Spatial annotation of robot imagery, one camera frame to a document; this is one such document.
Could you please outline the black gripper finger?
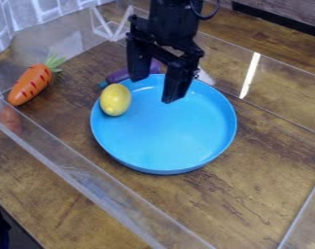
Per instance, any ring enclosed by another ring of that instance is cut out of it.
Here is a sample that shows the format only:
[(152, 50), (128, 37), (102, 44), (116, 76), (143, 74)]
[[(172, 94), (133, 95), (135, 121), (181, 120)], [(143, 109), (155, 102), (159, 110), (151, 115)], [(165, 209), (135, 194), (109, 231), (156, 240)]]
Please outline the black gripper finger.
[(199, 74), (200, 58), (189, 54), (181, 55), (168, 63), (161, 101), (165, 104), (181, 99)]
[(147, 46), (132, 35), (126, 38), (128, 72), (133, 82), (149, 77), (153, 57), (147, 53)]

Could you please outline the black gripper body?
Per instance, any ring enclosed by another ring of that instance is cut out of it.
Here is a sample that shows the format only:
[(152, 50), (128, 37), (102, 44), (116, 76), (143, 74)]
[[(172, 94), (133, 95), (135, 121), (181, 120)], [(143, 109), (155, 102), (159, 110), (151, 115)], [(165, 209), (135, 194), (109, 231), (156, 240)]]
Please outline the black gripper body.
[(126, 38), (132, 35), (153, 59), (167, 65), (184, 54), (201, 59), (204, 51), (195, 42), (201, 10), (203, 0), (152, 0), (149, 17), (129, 17)]

